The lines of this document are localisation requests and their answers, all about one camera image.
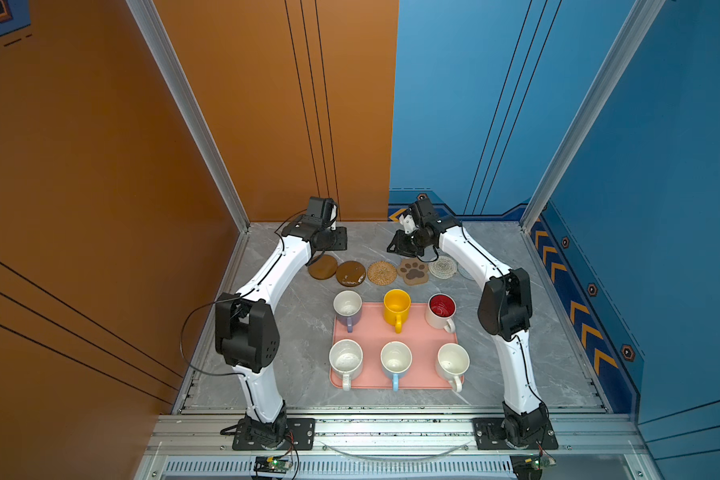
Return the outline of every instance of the pink tray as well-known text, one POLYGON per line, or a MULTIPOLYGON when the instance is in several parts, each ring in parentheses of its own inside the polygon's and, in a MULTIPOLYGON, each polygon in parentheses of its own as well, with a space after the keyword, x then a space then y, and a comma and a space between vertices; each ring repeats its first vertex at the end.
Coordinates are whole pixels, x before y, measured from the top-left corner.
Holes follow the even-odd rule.
MULTIPOLYGON (((333 342, 355 340, 362 348, 363 364, 360 376, 352 380, 353 389, 391 389, 392 380, 382 370, 382 348, 397 340, 411 349, 413 363, 408 373, 400 379, 401 389, 451 389, 451 385, 440 378, 434 370, 438 350, 446 343, 458 343, 455 333, 432 328, 424 318, 426 303, 412 303, 408 321, 403 323, 403 332, 395 333, 394 326, 384 321, 384 304, 362 304, 362 316, 352 333, 337 320, 333 324, 333 342)), ((331 370, 331 383, 342 388, 342 380, 331 370)))

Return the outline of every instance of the white mug handle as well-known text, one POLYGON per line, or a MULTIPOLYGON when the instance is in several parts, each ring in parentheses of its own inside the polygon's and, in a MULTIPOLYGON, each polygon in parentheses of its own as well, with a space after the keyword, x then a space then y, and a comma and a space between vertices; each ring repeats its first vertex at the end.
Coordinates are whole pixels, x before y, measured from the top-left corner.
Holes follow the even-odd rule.
POLYGON ((461 393, 461 377, 455 376, 453 380, 448 382, 451 384, 451 389, 456 393, 461 393))

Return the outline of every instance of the cup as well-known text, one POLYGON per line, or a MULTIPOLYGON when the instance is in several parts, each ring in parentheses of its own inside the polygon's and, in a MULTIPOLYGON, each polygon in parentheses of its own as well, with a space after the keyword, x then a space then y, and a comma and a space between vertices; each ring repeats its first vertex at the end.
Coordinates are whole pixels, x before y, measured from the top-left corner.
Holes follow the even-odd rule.
POLYGON ((342 378, 342 389, 352 388, 352 380, 362 373, 362 348, 355 340, 339 340, 328 354, 331 368, 342 378))
POLYGON ((451 384, 451 389, 461 393, 461 376, 469 368, 469 354, 457 343, 446 343, 438 350, 434 369, 438 375, 451 384))
POLYGON ((333 299, 333 309, 336 320, 347 327, 347 332, 352 333, 352 327, 360 321, 362 298, 356 292, 344 290, 333 299))
POLYGON ((390 342, 382 348, 382 368, 387 378, 392 380, 392 390, 398 390, 400 379, 408 373, 413 362, 411 349, 403 342, 390 342))
POLYGON ((400 289, 394 289, 384 295, 384 320, 394 325, 394 332, 403 331, 403 323, 411 310, 411 296, 400 289))
POLYGON ((429 299, 424 318, 431 327, 453 333, 456 331, 454 313, 456 313, 456 302, 444 293, 437 293, 429 299))

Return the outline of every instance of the yellow chevron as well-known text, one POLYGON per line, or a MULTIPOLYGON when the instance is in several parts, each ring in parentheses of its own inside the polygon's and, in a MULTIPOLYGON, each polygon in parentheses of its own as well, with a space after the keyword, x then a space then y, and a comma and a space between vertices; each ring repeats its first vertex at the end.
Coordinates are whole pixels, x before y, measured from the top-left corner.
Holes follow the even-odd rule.
POLYGON ((587 315, 590 314, 589 309, 586 308, 584 305, 582 305, 581 303, 577 303, 577 302, 571 301, 571 302, 570 302, 570 322, 573 323, 573 324, 576 323, 576 322, 574 321, 574 315, 576 315, 576 310, 578 310, 578 311, 580 311, 580 312, 584 312, 584 313, 586 313, 587 315))
POLYGON ((536 250, 539 249, 539 237, 540 236, 549 236, 547 232, 544 230, 536 230, 536 250))
POLYGON ((547 252, 551 254, 556 254, 557 250, 553 246, 546 246, 542 249, 544 254, 541 257, 541 263, 544 264, 544 266, 547 266, 547 252))
POLYGON ((595 335, 600 340, 603 339, 603 334, 592 328, 591 326, 582 323, 581 324, 581 344, 584 346, 584 349, 586 350, 586 334, 591 333, 592 335, 595 335))
POLYGON ((563 264, 556 264, 555 262, 552 262, 552 271, 550 272, 550 276, 552 277, 552 283, 554 283, 554 273, 556 270, 562 270, 563 272, 567 272, 568 269, 563 264))
POLYGON ((389 219, 392 220, 393 222, 398 221, 398 215, 402 214, 406 210, 407 210, 407 208, 401 208, 400 210, 398 210, 398 211, 394 212, 392 215, 390 215, 389 219))
POLYGON ((619 366, 616 364, 616 360, 610 358, 605 353, 599 351, 598 349, 595 349, 595 373, 597 376, 600 376, 600 359, 605 360, 606 362, 613 365, 615 368, 619 368, 619 366))

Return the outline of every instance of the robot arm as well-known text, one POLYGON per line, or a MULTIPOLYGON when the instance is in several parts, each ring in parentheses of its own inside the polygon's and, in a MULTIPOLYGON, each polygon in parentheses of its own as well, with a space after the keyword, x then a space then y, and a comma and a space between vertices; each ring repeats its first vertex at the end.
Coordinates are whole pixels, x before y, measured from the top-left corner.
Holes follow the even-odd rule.
POLYGON ((347 231, 336 227, 330 198, 312 197, 307 213, 283 229, 281 241, 248 283, 216 301, 216 352, 237 373, 246 398, 246 417, 238 430, 266 447, 285 437, 286 404, 277 390, 272 361, 280 334, 274 311, 298 270, 318 250, 346 250, 347 231))
POLYGON ((439 246, 482 289, 478 320, 491 334, 499 355, 507 440, 517 447, 541 442, 551 426, 530 363, 528 328, 533 307, 528 274, 493 257, 456 219, 441 218, 425 196, 408 208, 400 223, 404 230, 395 233, 387 252, 413 257, 423 255, 426 246, 439 246))

